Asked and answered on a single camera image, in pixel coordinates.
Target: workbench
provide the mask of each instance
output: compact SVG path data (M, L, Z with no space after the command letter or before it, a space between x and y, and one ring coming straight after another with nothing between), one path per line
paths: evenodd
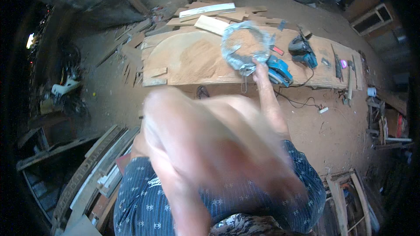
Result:
M312 70L293 62L288 52L288 45L298 32L262 26L261 30L270 35L276 34L275 45L284 50L283 56L270 52L281 58L289 66L293 76L293 85L306 82ZM339 59L346 61L354 57L355 73L352 74L354 90L363 88L363 71L360 54L332 40L312 36L309 43L316 55L318 66L307 86L347 89L349 67L342 70L343 81L336 78L335 61L331 44ZM179 30L146 37L141 45L144 64L143 86L153 85L191 85L191 84L235 84L245 79L234 71L221 56L221 36L195 27L183 27ZM325 58L329 66L321 62Z

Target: light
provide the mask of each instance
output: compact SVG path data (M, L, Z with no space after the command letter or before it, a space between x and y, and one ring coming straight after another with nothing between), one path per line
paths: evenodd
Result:
M34 33L29 35L28 43L26 43L26 48L29 49L31 45L34 43Z

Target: sawdust pile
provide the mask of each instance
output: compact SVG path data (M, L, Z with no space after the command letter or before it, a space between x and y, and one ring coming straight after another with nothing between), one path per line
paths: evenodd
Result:
M246 28L234 31L226 40L228 48L238 44L241 45L241 48L235 53L241 56L253 56L255 51L264 50L263 45Z
M181 53L180 60L183 73L180 78L193 82L210 78L216 72L219 59L221 59L220 48L207 40L201 39Z

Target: dirt floor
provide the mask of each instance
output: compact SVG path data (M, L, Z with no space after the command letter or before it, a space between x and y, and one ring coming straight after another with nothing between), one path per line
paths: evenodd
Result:
M149 8L164 6L173 12L185 5L186 0L142 0ZM293 23L302 23L313 34L334 40L355 50L362 50L367 57L371 74L367 75L367 84L386 88L390 76L383 64L366 41L349 27L348 22L336 11L334 6L312 8L293 0L233 0L239 7L265 5L267 17L278 17ZM153 88L131 87L121 81L122 66L117 54L104 64L95 65L108 52L113 43L115 30L79 37L75 34L75 43L81 49L82 60L87 69L84 80L83 98L90 113L91 124L85 132L106 130L115 123L129 127L140 125L138 111L142 102ZM305 102L314 97L317 105L329 107L329 111L319 114L314 106L294 108L285 98L278 101L287 117L292 141L296 148L304 152L311 165L319 174L334 173L349 168L357 168L365 173L369 166L378 166L386 153L370 149L371 140L365 136L368 126L368 106L365 102L366 85L363 91L353 92L353 105L345 106L338 99L337 90L312 90L308 87L283 88L282 93L292 100ZM197 86L182 86L186 94L194 98ZM238 95L240 85L211 85L207 87L211 96ZM245 96L258 102L258 92L254 84L248 85Z

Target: white container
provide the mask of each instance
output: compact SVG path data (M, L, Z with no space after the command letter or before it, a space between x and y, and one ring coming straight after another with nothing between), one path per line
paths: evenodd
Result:
M375 87L368 87L367 95L369 97L376 97L376 88Z

